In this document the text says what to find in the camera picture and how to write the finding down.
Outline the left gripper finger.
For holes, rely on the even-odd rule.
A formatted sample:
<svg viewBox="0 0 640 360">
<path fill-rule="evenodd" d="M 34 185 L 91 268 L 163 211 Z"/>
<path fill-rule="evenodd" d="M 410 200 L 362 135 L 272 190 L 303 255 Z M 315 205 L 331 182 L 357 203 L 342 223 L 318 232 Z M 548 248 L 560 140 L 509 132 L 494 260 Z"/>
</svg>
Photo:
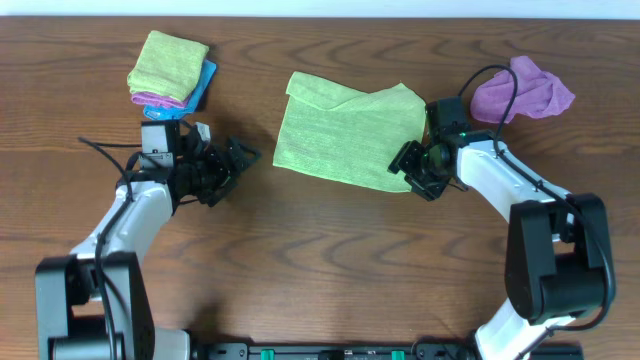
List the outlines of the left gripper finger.
<svg viewBox="0 0 640 360">
<path fill-rule="evenodd" d="M 204 185 L 204 203 L 209 207 L 218 204 L 237 186 L 237 178 L 234 173 L 210 176 Z"/>
<path fill-rule="evenodd" d="M 241 142 L 236 137 L 229 137 L 226 146 L 231 170 L 234 174 L 241 174 L 261 158 L 259 150 Z"/>
</svg>

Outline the green microfibre cloth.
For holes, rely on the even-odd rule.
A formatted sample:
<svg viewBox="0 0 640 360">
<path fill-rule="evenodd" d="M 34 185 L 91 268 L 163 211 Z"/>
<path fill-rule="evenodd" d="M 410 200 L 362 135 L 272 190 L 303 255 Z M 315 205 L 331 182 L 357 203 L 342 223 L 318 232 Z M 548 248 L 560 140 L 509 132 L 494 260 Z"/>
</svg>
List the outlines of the green microfibre cloth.
<svg viewBox="0 0 640 360">
<path fill-rule="evenodd" d="M 388 166 L 408 141 L 420 141 L 426 104 L 399 83 L 373 93 L 295 72 L 273 165 L 390 193 L 411 186 Z"/>
</svg>

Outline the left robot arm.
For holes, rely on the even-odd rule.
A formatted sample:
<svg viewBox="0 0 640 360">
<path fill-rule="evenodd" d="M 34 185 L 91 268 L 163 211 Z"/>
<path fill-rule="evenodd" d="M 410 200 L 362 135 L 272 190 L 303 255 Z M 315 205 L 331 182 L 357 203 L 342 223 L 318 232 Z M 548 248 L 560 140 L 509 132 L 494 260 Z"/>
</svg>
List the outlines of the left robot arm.
<svg viewBox="0 0 640 360">
<path fill-rule="evenodd" d="M 261 156 L 234 137 L 216 145 L 208 125 L 145 121 L 108 212 L 69 254 L 35 271 L 38 356 L 57 359 L 200 359 L 186 330 L 155 325 L 141 265 L 176 210 L 213 207 Z"/>
</svg>

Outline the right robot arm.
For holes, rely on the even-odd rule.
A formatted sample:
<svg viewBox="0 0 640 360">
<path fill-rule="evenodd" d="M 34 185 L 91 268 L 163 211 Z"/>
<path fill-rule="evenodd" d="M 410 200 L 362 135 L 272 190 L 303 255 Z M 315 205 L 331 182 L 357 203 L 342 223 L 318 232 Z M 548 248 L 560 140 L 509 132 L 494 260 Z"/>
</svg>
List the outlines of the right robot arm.
<svg viewBox="0 0 640 360">
<path fill-rule="evenodd" d="M 556 332 L 601 321 L 615 297 L 606 209 L 518 160 L 489 131 L 474 131 L 458 97 L 426 107 L 429 141 L 406 142 L 388 167 L 427 201 L 459 184 L 480 193 L 507 221 L 506 301 L 466 343 L 430 341 L 419 359 L 581 359 L 580 346 L 548 344 Z"/>
</svg>

